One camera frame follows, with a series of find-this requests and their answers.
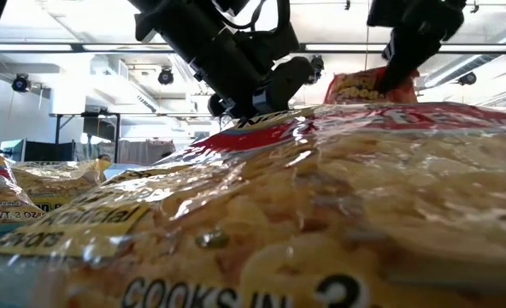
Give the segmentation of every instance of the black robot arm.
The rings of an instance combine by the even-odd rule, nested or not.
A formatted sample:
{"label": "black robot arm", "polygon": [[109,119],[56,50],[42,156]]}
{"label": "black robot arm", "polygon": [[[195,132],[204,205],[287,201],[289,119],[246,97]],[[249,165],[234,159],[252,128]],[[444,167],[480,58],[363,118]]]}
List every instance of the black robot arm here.
{"label": "black robot arm", "polygon": [[209,100],[213,116],[233,118],[288,109],[288,101],[314,70],[309,61],[295,57],[272,70],[276,60],[299,49],[290,23],[289,0],[278,0],[278,26],[272,31],[231,32],[254,28],[261,1],[251,23],[234,25],[221,13],[237,15],[249,0],[130,0],[136,15],[136,39],[145,41],[153,31],[205,81],[215,95]]}
{"label": "black robot arm", "polygon": [[[266,0],[259,2],[251,22],[242,26],[221,12],[235,16],[249,0],[129,1],[141,12],[136,15],[137,40],[162,35],[196,72],[196,79],[215,91],[209,100],[213,116],[250,118],[287,110],[292,96],[315,77],[308,59],[301,56],[272,70],[276,60],[299,50],[289,0],[277,0],[278,26],[271,31],[255,31]],[[374,0],[368,26],[393,28],[383,53],[388,68],[378,90],[397,87],[435,55],[440,42],[462,25],[465,5],[466,0]]]}
{"label": "black robot arm", "polygon": [[382,56],[388,66],[379,92],[399,86],[413,71],[438,53],[464,22],[466,0],[373,0],[367,24],[391,27]]}

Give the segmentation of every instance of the white wall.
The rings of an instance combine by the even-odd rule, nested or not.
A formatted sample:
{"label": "white wall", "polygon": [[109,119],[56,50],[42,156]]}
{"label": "white wall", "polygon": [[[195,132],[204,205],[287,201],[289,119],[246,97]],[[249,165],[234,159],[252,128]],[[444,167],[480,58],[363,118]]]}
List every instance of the white wall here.
{"label": "white wall", "polygon": [[172,140],[176,150],[189,145],[193,140],[188,139],[188,133],[172,131],[167,125],[122,125],[121,137],[123,139],[141,140],[160,138],[163,141]]}
{"label": "white wall", "polygon": [[0,80],[0,143],[28,138],[53,142],[56,120],[48,117],[50,100],[32,93],[19,94]]}

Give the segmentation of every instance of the ceiling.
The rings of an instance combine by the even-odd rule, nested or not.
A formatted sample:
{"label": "ceiling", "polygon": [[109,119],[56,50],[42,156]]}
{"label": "ceiling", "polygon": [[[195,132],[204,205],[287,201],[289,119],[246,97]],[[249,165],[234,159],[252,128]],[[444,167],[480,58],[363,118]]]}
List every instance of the ceiling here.
{"label": "ceiling", "polygon": [[[244,24],[250,19],[259,0],[251,0],[235,23]],[[291,0],[291,22],[301,43],[387,43],[390,30],[365,26],[370,2],[352,0],[349,10],[344,0]],[[265,3],[257,29],[271,29],[277,21],[275,0]],[[506,0],[478,0],[480,9],[471,13],[474,1],[468,0],[464,10],[465,23],[451,43],[502,43],[506,37]],[[127,0],[8,0],[0,22],[0,44],[13,43],[137,43],[134,38],[133,14],[137,10]],[[157,36],[154,42],[162,43]],[[325,71],[322,79],[313,86],[304,86],[293,98],[296,104],[320,104],[332,76],[375,68],[385,63],[376,54],[322,54]],[[84,61],[84,54],[0,54],[3,64],[55,64],[62,70],[74,69],[76,62]],[[127,75],[118,83],[96,77],[88,78],[98,95],[91,102],[110,108],[125,105],[134,110],[141,105],[122,93],[141,91],[156,102],[161,110],[174,112],[207,112],[209,89],[191,77],[191,70],[176,55],[166,53],[98,55],[107,65],[125,65]],[[423,101],[460,101],[506,109],[506,56],[500,56],[484,65],[474,67],[478,82],[472,86],[459,86],[452,77],[453,70],[463,69],[472,56],[436,55],[419,68],[424,85],[434,86],[421,91]],[[162,67],[172,67],[175,81],[170,86],[160,85],[156,77]],[[57,83],[57,74],[32,74],[37,82],[46,86]],[[147,124],[147,120],[128,120],[127,123]],[[149,119],[151,125],[156,120]]]}

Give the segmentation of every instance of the ceiling light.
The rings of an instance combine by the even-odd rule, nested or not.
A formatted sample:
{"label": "ceiling light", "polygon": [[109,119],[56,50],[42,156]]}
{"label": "ceiling light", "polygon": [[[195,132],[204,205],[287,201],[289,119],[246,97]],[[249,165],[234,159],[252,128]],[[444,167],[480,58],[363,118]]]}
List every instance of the ceiling light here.
{"label": "ceiling light", "polygon": [[452,68],[449,68],[447,70],[445,70],[442,74],[440,74],[439,76],[437,76],[436,78],[428,81],[424,86],[426,87],[432,87],[432,86],[435,86],[437,85],[442,79],[446,78],[448,75],[454,73],[457,69],[465,66],[465,65],[468,65],[469,63],[475,61],[476,59],[478,59],[479,57],[481,57],[481,55],[477,55],[477,56],[471,56],[469,57],[468,59],[458,63],[457,65],[455,65],[454,67]]}
{"label": "ceiling light", "polygon": [[168,44],[83,44],[88,51],[160,51],[173,50]]}
{"label": "ceiling light", "polygon": [[386,44],[306,44],[306,51],[330,52],[330,51],[383,51]]}
{"label": "ceiling light", "polygon": [[169,117],[213,117],[209,113],[160,113],[157,116],[169,116]]}
{"label": "ceiling light", "polygon": [[15,51],[72,51],[69,44],[0,44],[0,52]]}
{"label": "ceiling light", "polygon": [[444,44],[440,52],[506,52],[502,44]]}

